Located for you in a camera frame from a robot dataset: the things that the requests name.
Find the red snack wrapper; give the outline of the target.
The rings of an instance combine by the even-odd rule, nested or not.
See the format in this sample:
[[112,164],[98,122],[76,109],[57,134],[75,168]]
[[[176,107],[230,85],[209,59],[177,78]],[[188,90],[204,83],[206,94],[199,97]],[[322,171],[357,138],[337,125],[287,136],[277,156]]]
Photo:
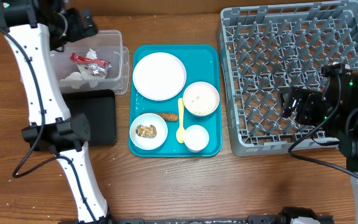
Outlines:
[[111,63],[101,59],[90,59],[80,56],[76,53],[72,53],[70,60],[84,68],[93,76],[104,77],[107,75]]

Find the white napkin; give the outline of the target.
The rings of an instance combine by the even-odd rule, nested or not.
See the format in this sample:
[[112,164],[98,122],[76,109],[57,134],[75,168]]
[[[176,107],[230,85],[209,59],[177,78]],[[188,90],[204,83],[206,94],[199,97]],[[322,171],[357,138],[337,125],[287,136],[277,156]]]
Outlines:
[[[96,51],[94,51],[93,49],[89,49],[89,51],[83,57],[87,57],[87,58],[90,58],[90,59],[98,58],[97,54],[96,54]],[[80,67],[76,63],[74,63],[74,64],[77,66],[78,70],[74,71],[74,72],[71,72],[66,78],[62,79],[62,81],[89,81],[89,86],[91,88],[94,88],[99,83],[100,80],[104,80],[106,78],[106,76],[107,76],[107,75],[104,76],[104,77],[93,76],[92,74],[90,74],[90,72],[88,72],[84,68]]]

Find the white round plate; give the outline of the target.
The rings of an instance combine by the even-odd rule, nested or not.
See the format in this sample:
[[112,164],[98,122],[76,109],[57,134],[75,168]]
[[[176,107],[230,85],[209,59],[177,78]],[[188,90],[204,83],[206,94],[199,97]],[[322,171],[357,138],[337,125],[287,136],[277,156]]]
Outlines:
[[154,101],[169,100],[185,86],[186,68],[176,56],[156,52],[137,62],[132,80],[143,97]]

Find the white cup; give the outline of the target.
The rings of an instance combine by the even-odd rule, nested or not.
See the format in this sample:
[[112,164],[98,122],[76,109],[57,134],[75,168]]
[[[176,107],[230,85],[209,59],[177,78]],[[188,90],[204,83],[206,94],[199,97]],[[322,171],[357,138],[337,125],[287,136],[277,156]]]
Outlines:
[[189,126],[185,130],[184,143],[189,151],[200,152],[209,143],[208,131],[200,125]]

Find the brown food lump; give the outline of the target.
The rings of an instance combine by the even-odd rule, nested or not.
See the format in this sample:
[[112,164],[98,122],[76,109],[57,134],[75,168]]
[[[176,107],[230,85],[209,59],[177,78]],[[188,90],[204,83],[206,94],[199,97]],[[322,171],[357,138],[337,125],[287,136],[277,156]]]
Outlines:
[[154,125],[138,125],[135,132],[138,136],[142,138],[154,138],[157,135],[157,129]]

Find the white bowl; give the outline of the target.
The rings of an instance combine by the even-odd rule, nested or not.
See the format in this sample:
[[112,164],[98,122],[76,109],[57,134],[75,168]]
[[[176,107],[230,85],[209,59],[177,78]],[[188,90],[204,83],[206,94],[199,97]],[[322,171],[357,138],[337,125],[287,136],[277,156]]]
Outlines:
[[[140,131],[136,131],[139,126],[141,126],[142,129],[147,127],[147,130],[154,127],[155,136],[152,138],[140,136]],[[136,147],[146,151],[160,147],[167,139],[167,136],[168,127],[165,120],[161,116],[153,113],[145,113],[136,117],[129,129],[129,137],[132,143]]]

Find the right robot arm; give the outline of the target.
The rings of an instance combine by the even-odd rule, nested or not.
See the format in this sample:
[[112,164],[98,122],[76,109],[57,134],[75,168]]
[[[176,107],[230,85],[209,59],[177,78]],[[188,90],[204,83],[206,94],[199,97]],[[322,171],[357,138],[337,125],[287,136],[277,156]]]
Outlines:
[[[321,73],[328,78],[323,91],[293,86],[279,94],[281,116],[289,118],[295,113],[296,123],[313,128],[288,148],[288,154],[350,175],[358,223],[358,71],[345,63],[334,62],[323,65]],[[333,138],[326,145],[339,148],[346,158],[345,167],[293,152],[297,145],[313,138],[319,130]]]

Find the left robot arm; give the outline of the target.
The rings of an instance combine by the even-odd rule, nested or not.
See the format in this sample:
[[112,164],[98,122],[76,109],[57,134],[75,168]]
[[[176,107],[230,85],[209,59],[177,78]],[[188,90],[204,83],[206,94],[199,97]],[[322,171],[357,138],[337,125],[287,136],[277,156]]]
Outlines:
[[16,58],[29,107],[22,136],[30,149],[12,176],[57,161],[75,199],[76,222],[113,223],[90,163],[90,124],[83,113],[71,115],[50,58],[66,43],[98,33],[90,10],[68,9],[65,1],[0,0],[0,32]]

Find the grey dishwasher rack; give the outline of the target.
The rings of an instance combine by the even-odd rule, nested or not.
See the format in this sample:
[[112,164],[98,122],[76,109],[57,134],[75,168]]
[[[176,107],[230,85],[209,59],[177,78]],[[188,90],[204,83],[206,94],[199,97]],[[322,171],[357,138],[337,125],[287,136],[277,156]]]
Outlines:
[[[232,152],[284,154],[310,127],[280,116],[280,91],[323,90],[330,62],[358,70],[358,1],[227,7],[219,40]],[[295,149],[328,141],[319,131]]]

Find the cardboard backdrop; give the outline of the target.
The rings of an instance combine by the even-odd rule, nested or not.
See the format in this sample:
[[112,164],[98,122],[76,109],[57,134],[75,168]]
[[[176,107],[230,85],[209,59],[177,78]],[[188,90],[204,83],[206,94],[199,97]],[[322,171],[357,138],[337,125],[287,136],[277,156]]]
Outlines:
[[69,0],[68,6],[90,9],[94,16],[214,14],[226,7],[294,4],[319,0]]

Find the clear plastic bin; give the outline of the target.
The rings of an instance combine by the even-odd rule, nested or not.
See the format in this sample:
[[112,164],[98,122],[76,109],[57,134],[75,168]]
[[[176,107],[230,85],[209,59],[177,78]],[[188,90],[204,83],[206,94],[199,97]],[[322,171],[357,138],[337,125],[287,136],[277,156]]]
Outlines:
[[[96,51],[97,57],[107,60],[112,67],[104,80],[91,88],[89,81],[62,81],[71,72],[77,71],[77,66],[70,62],[73,52],[85,56],[89,49]],[[117,95],[127,92],[129,84],[129,51],[122,44],[122,35],[118,30],[101,30],[97,35],[87,37],[74,43],[65,44],[63,52],[52,51],[51,63],[62,93],[78,91],[112,90]]]

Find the black plastic tray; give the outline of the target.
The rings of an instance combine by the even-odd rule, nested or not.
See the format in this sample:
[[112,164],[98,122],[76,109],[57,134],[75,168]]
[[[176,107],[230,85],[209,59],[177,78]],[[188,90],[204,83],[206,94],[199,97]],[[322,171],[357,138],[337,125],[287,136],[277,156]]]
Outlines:
[[113,145],[117,141],[116,98],[112,90],[93,90],[62,95],[72,115],[83,113],[89,122],[89,146]]

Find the yellow plastic spoon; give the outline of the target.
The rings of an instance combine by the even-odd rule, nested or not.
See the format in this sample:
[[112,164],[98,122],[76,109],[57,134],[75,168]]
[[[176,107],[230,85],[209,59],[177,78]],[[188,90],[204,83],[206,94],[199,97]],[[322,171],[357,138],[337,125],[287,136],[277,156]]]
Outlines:
[[178,99],[178,121],[179,121],[179,127],[176,131],[176,139],[180,144],[184,143],[184,135],[185,135],[185,129],[184,129],[184,110],[185,105],[183,102],[183,98]]

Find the teal serving tray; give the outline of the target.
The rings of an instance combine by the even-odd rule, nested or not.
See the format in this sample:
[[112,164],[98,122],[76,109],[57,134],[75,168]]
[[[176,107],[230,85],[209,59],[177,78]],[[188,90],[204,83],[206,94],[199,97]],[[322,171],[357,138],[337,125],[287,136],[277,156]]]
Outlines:
[[[145,113],[175,113],[178,115],[178,99],[194,82],[207,82],[212,84],[220,95],[219,58],[218,53],[210,45],[143,45],[134,53],[134,68],[137,62],[148,54],[165,52],[179,58],[186,68],[186,83],[182,91],[173,98],[164,101],[154,101],[143,97],[136,90],[132,81],[131,108],[129,113],[129,126],[136,117]],[[186,108],[184,110],[184,129],[189,126],[200,125],[209,134],[208,145],[200,152],[191,152],[176,139],[179,121],[165,121],[168,127],[168,136],[165,142],[154,150],[143,150],[136,147],[130,137],[129,149],[139,157],[211,157],[216,155],[223,144],[221,105],[208,116],[192,115]]]

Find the brown carrot stick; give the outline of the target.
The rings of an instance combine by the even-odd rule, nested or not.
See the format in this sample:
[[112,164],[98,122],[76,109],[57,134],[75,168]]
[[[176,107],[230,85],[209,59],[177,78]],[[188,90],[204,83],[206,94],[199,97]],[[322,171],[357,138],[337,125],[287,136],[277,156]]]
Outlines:
[[179,120],[179,116],[175,113],[157,113],[157,115],[159,115],[165,121],[175,122]]

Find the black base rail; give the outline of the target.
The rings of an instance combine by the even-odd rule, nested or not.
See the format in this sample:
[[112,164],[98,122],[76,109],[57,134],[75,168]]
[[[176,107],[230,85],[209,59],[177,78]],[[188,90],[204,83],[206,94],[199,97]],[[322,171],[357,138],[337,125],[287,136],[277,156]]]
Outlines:
[[145,220],[143,218],[127,218],[115,220],[109,214],[100,218],[97,224],[335,224],[331,215],[317,215],[310,208],[283,207],[278,214],[250,215],[246,218],[192,218]]

